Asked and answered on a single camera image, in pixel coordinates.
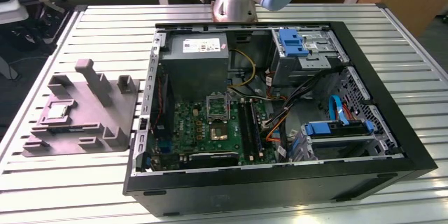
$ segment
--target gray plastic stand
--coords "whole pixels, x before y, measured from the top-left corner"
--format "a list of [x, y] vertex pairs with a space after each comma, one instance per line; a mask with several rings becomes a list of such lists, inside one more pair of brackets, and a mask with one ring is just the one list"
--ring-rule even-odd
[[109, 82], [96, 74], [90, 59], [80, 59], [74, 70], [86, 82], [70, 82], [65, 75], [49, 80], [52, 95], [22, 147], [24, 156], [116, 152], [129, 147], [138, 81], [120, 76]]

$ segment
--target motherboard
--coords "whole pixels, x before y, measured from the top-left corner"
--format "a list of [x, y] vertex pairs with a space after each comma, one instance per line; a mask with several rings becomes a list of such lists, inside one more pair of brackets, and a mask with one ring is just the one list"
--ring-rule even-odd
[[261, 138], [266, 117], [262, 100], [176, 103], [172, 140], [157, 142], [161, 169], [201, 168], [212, 160], [216, 166], [274, 163], [273, 146]]

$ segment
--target white label sticker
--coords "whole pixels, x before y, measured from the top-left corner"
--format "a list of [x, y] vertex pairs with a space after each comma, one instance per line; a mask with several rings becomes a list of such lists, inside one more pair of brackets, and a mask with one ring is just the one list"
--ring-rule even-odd
[[266, 77], [266, 85], [270, 87], [272, 86], [272, 78], [268, 76]]
[[277, 152], [282, 157], [286, 157], [286, 150], [278, 145]]
[[68, 131], [70, 131], [70, 132], [81, 132], [84, 130], [82, 129], [68, 129]]
[[289, 132], [289, 136], [292, 137], [292, 136], [296, 136], [296, 134], [297, 134], [298, 132], [296, 131], [296, 130], [290, 130], [290, 132]]
[[182, 52], [220, 52], [221, 45], [218, 38], [214, 39], [185, 39]]

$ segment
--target open computer tower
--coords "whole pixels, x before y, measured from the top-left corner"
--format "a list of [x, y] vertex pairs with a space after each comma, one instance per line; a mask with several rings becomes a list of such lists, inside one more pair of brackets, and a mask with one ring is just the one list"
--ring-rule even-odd
[[124, 182], [154, 216], [362, 199], [437, 166], [342, 22], [157, 25]]

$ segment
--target aluminum table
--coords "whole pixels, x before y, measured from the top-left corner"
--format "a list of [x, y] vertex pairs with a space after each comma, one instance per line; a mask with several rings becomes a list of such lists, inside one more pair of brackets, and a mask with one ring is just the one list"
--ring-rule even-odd
[[[210, 22], [206, 5], [89, 6], [70, 17], [0, 143], [0, 223], [404, 223], [448, 220], [448, 75], [388, 9], [373, 4], [257, 7], [260, 21], [344, 21], [438, 169], [361, 201], [157, 219], [121, 194], [128, 151], [22, 157], [21, 146], [46, 102], [54, 73], [81, 80], [74, 62], [117, 79], [144, 80], [156, 23]], [[141, 106], [136, 106], [136, 115]]]

